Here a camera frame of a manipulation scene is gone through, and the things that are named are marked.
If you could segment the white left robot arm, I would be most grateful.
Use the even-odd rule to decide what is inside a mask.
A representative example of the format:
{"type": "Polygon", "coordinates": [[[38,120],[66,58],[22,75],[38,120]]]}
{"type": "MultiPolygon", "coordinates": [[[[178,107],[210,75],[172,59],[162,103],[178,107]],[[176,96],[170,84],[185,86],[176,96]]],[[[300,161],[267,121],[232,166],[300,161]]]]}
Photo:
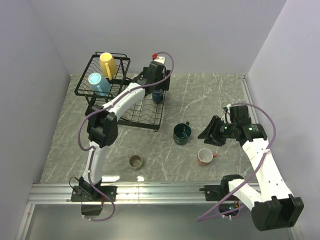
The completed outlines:
{"type": "Polygon", "coordinates": [[[91,101],[86,118],[81,127],[88,121],[87,133],[89,148],[84,148],[78,140],[79,147],[88,151],[85,171],[78,180],[78,187],[89,201],[95,201],[105,194],[102,191],[103,151],[111,146],[118,137],[118,121],[134,104],[143,100],[154,90],[167,90],[171,71],[165,67],[163,56],[155,57],[148,67],[137,75],[128,87],[113,100],[100,106],[91,101]]]}

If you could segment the red orange mug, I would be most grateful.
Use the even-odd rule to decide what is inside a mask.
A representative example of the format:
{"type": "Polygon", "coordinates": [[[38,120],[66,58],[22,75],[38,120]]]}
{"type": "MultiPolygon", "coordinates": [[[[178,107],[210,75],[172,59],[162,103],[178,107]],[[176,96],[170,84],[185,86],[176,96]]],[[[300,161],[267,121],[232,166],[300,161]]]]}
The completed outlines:
{"type": "Polygon", "coordinates": [[[208,166],[216,156],[217,153],[213,153],[207,148],[200,149],[197,153],[198,165],[201,167],[208,166]]]}

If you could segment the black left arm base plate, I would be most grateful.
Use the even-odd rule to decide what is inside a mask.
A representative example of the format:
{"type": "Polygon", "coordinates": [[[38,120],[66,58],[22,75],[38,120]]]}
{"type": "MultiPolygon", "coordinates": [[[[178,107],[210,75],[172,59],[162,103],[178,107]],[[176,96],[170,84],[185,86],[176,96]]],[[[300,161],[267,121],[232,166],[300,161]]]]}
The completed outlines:
{"type": "Polygon", "coordinates": [[[98,187],[99,191],[104,195],[108,196],[107,199],[105,196],[101,195],[99,192],[93,189],[93,192],[87,192],[80,186],[74,186],[71,194],[71,202],[101,202],[104,201],[115,201],[117,195],[117,187],[112,185],[104,185],[98,187]]]}

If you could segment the dark green patterned mug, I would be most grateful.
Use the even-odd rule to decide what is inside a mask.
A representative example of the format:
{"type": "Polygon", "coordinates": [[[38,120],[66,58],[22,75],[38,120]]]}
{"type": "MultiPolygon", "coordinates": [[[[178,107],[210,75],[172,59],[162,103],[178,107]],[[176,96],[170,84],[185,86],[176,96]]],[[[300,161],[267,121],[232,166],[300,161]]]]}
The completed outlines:
{"type": "Polygon", "coordinates": [[[192,134],[190,122],[179,123],[173,128],[173,140],[177,145],[186,145],[192,134]]]}

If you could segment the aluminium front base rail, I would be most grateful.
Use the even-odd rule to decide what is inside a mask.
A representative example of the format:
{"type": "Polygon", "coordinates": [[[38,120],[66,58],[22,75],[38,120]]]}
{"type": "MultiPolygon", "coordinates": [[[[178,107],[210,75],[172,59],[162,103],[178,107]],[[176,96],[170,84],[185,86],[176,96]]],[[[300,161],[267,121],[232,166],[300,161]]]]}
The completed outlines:
{"type": "MultiPolygon", "coordinates": [[[[206,201],[205,193],[199,188],[205,185],[220,185],[219,181],[171,181],[171,182],[107,182],[106,186],[116,186],[116,205],[152,204],[215,204],[206,201]]],[[[100,205],[101,201],[71,202],[72,188],[68,184],[34,184],[27,203],[29,205],[100,205]]]]}

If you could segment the dark blue glossy mug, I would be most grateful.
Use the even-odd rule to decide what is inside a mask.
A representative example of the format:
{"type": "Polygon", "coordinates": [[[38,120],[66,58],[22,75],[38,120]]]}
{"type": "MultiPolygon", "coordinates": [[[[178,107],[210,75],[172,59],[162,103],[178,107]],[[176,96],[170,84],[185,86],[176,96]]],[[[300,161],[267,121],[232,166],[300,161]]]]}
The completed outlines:
{"type": "Polygon", "coordinates": [[[156,104],[162,103],[164,99],[164,91],[162,89],[155,89],[152,92],[152,100],[156,104]]]}

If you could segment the aluminium table edge rail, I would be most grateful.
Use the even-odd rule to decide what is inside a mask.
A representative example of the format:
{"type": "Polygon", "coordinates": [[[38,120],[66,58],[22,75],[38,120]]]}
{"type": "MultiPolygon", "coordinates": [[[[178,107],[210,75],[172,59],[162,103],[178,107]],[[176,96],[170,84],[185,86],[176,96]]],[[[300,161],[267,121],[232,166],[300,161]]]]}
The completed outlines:
{"type": "MultiPolygon", "coordinates": [[[[246,75],[240,74],[238,77],[244,93],[245,102],[248,104],[253,104],[250,91],[247,85],[247,81],[246,81],[246,75]]],[[[248,112],[249,112],[249,116],[251,117],[252,123],[257,124],[259,121],[257,118],[256,109],[252,106],[248,106],[248,112]]]]}

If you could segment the light blue ceramic mug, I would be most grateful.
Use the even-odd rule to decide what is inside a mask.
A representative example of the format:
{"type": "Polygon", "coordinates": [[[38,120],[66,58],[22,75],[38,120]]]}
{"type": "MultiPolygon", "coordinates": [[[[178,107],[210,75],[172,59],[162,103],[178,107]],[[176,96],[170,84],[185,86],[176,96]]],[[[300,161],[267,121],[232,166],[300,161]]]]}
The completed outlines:
{"type": "Polygon", "coordinates": [[[110,83],[98,72],[93,72],[88,76],[88,83],[90,88],[98,96],[106,97],[110,93],[110,83]]]}

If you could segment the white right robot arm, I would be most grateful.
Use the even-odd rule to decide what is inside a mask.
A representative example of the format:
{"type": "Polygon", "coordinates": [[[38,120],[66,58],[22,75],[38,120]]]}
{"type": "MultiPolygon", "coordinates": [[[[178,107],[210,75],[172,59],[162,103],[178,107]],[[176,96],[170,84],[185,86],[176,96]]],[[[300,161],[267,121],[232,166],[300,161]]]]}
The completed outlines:
{"type": "Polygon", "coordinates": [[[277,135],[275,124],[271,123],[273,135],[269,139],[261,124],[252,123],[249,106],[244,102],[227,105],[226,119],[214,115],[198,135],[198,139],[205,144],[216,147],[222,147],[228,139],[238,141],[252,165],[253,173],[248,179],[238,174],[224,176],[220,182],[222,198],[197,220],[212,219],[211,212],[235,197],[250,210],[257,230],[292,228],[304,208],[303,200],[295,197],[288,188],[271,153],[277,135]],[[252,177],[256,177],[259,191],[248,184],[252,177]]]}

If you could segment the yellow ceramic mug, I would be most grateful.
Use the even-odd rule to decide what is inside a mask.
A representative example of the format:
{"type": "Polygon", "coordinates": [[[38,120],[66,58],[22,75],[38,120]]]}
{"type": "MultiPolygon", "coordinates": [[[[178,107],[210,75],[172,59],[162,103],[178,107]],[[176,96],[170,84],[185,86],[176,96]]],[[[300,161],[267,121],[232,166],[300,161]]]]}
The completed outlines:
{"type": "Polygon", "coordinates": [[[117,65],[113,55],[109,52],[103,52],[99,56],[99,64],[102,74],[112,81],[117,74],[117,65]]]}

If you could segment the olive brown small cup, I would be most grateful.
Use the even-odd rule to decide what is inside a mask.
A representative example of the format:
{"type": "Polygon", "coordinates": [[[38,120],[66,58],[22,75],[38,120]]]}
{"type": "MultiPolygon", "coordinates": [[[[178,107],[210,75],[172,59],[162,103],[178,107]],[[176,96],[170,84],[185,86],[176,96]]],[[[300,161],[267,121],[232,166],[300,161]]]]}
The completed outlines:
{"type": "Polygon", "coordinates": [[[134,170],[140,170],[143,167],[143,159],[139,155],[132,155],[129,157],[129,165],[134,170]]]}

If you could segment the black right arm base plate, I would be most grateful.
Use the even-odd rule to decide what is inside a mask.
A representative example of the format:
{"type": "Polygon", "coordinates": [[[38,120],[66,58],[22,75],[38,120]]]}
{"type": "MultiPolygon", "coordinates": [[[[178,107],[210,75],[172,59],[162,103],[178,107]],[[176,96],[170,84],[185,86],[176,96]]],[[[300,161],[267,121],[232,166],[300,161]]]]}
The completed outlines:
{"type": "Polygon", "coordinates": [[[199,191],[204,192],[205,200],[207,202],[220,201],[228,194],[220,185],[217,184],[207,184],[200,187],[199,191]]]}

